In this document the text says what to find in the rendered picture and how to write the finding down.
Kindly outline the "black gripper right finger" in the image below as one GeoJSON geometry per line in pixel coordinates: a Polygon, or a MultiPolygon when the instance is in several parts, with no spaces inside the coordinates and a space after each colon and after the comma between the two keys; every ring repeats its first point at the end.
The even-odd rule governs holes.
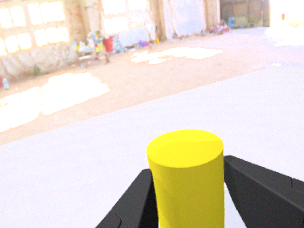
{"type": "Polygon", "coordinates": [[[224,182],[247,228],[304,228],[304,182],[227,154],[224,182]]]}

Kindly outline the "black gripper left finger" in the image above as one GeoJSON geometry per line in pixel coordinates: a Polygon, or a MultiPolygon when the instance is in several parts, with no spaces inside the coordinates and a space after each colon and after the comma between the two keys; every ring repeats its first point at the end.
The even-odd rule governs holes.
{"type": "Polygon", "coordinates": [[[159,228],[151,170],[141,170],[95,228],[159,228]]]}

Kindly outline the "yellow cylinder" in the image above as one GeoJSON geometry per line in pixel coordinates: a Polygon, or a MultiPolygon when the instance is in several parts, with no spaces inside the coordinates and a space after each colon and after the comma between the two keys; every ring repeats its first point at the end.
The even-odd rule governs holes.
{"type": "Polygon", "coordinates": [[[225,228],[223,141],[209,131],[169,131],[152,139],[148,169],[160,228],[225,228]]]}

